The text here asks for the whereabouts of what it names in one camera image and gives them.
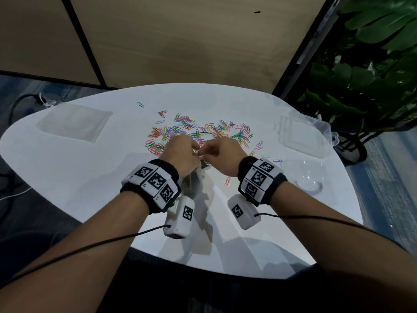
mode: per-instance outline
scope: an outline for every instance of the black wristband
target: black wristband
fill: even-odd
[[[287,178],[280,173],[278,176],[274,178],[274,181],[271,183],[269,188],[265,191],[265,194],[263,195],[261,204],[270,205],[272,196],[275,193],[275,190],[278,189],[278,187],[285,181],[288,181]]]
[[[140,186],[128,182],[125,184],[122,189],[120,189],[120,193],[123,191],[132,191],[136,194],[138,194],[148,205],[149,208],[149,215],[163,212],[155,203],[154,198],[148,194],[147,192],[143,191]]]
[[[253,156],[247,156],[243,158],[239,163],[237,179],[242,182],[246,174],[251,170],[252,165],[258,161],[258,158]]]
[[[178,179],[180,179],[180,176],[178,174],[177,169],[173,165],[171,165],[169,162],[162,160],[162,159],[154,159],[151,160],[149,163],[153,163],[154,165],[157,165],[164,169],[167,173],[171,175],[171,179],[177,183]]]

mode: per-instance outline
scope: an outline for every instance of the hand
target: hand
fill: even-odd
[[[239,164],[248,155],[236,139],[222,137],[206,142],[199,150],[199,156],[221,173],[237,177]]]
[[[173,165],[180,178],[185,177],[200,165],[200,159],[193,149],[199,150],[200,145],[190,136],[185,134],[175,135],[170,138],[159,159]]]

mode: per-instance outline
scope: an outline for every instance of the transparent container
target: transparent container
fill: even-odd
[[[339,135],[330,124],[310,116],[281,116],[279,142],[286,147],[324,158],[339,143]]]

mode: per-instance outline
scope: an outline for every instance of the forearm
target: forearm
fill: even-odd
[[[102,240],[139,231],[149,209],[122,192],[27,268]],[[53,263],[0,290],[2,312],[95,312],[133,238],[94,247]]]
[[[278,215],[317,215],[356,223],[289,182],[278,187],[271,206]],[[389,290],[390,296],[378,299],[379,303],[396,302],[395,293],[404,299],[413,294],[417,297],[417,262],[393,242],[360,228],[326,220],[283,221],[317,263],[341,288],[350,289],[352,295],[363,294],[369,300],[377,300],[383,296],[383,290]],[[355,279],[349,282],[346,279],[349,276]]]

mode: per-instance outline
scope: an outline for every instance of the potted plant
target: potted plant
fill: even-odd
[[[417,117],[417,0],[349,0],[339,15],[298,106],[331,123],[336,151],[357,162],[365,142]]]

